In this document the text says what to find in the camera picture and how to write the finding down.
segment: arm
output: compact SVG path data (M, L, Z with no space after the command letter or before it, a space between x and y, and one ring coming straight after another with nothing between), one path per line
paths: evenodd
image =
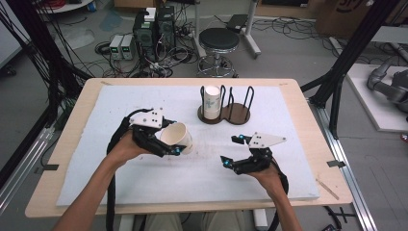
M142 153L148 152L139 148L132 141L132 133L127 132L111 153L104 158L53 230L90 230L96 210L116 170Z
M276 206L282 230L302 230L293 207L283 190L278 171L273 166L269 168L248 173L255 177L259 183L267 190L268 195Z

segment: white paper cup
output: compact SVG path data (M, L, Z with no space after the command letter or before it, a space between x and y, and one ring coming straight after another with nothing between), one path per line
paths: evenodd
M221 91L217 86L206 86L204 88L204 111L215 112L219 110L221 102Z
M216 119L219 116L219 112L221 109L218 109L217 111L207 111L204 110L204 117L207 119Z
M186 146L181 152L182 154L189 154L193 150L192 137L184 123L177 122L168 125L163 129L160 141L168 145L179 144Z

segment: stool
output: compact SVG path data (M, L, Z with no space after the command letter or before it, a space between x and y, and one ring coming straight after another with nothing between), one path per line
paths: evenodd
M235 74L232 62L220 54L237 49L240 42L237 34L226 28L210 28L200 33L198 41L206 52L212 53L198 61L199 72L213 77Z

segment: cardboard box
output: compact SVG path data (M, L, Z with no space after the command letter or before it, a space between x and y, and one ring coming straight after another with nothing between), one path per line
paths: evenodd
M114 0L116 8L154 8L159 7L163 0Z
M349 39L370 9L369 0L327 0L316 19L323 36Z

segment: wooden table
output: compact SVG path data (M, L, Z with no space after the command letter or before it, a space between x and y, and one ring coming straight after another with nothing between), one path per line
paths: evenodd
M29 218L58 217L66 207L57 207L56 201L64 183L70 158L81 138L89 115L103 86L271 86L279 87L293 125L303 146L306 158L316 178L320 198L307 201L291 201L293 206L335 205L352 202L350 190L337 167L329 167L327 162L334 160L333 155L319 129L299 85L292 79L90 79L72 111L61 134L49 165L59 165L56 171L45 171L27 206ZM274 207L270 202L238 201L214 203L183 204L145 204L116 205L117 214L148 214L165 212L199 212L215 210L251 210ZM105 214L106 206L100 206L97 214Z

